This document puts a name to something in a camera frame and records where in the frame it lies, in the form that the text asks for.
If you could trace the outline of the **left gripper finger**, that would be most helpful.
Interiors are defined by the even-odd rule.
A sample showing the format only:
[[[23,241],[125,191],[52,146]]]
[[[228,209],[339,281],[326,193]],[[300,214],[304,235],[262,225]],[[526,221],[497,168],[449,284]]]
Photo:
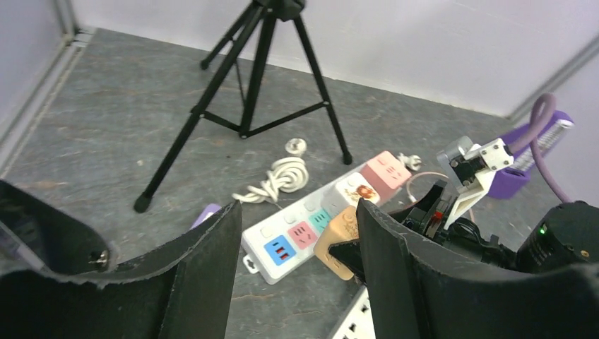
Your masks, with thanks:
[[[597,338],[598,266],[541,274],[453,252],[368,201],[357,207],[377,338]]]

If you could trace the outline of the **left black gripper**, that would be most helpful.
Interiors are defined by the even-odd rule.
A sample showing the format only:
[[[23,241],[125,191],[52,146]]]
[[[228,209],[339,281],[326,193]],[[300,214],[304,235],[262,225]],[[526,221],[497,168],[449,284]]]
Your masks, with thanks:
[[[241,231],[230,203],[109,270],[93,228],[2,180],[1,251],[37,270],[2,276],[1,337],[224,338]]]

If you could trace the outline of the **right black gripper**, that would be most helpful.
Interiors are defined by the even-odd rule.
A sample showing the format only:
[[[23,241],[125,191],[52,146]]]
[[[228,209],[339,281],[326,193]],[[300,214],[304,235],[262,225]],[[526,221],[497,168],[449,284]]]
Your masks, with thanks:
[[[473,256],[482,262],[500,262],[501,244],[492,235],[483,238],[480,228],[470,219],[450,220],[455,198],[444,198],[447,182],[436,181],[424,197],[402,212],[402,225],[447,249]],[[345,265],[361,283],[366,283],[360,241],[339,242],[329,246],[328,253]]]

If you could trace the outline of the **white cube socket adapter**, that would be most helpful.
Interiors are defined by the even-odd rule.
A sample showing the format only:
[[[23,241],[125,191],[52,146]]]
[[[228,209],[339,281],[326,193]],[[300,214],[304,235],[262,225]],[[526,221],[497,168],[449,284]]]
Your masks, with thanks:
[[[321,207],[335,217],[349,206],[356,207],[361,198],[377,204],[381,196],[359,172],[354,172],[331,186]]]

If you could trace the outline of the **white multicolour power strip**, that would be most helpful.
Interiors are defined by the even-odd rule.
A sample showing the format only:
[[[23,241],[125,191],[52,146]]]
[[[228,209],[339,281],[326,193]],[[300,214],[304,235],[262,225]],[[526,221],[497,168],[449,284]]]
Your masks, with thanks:
[[[260,273],[274,285],[310,259],[320,234],[333,217],[324,208],[324,197],[338,183],[348,188],[354,183],[366,184],[357,175],[363,167],[357,166],[243,231],[242,248],[246,255],[242,263],[247,270]]]

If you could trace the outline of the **pink cube socket adapter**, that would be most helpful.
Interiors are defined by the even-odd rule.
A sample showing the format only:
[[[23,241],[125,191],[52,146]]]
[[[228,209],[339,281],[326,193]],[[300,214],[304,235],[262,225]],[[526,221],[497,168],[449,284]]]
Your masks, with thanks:
[[[360,174],[379,194],[378,206],[391,200],[412,177],[405,165],[387,150],[368,160]]]

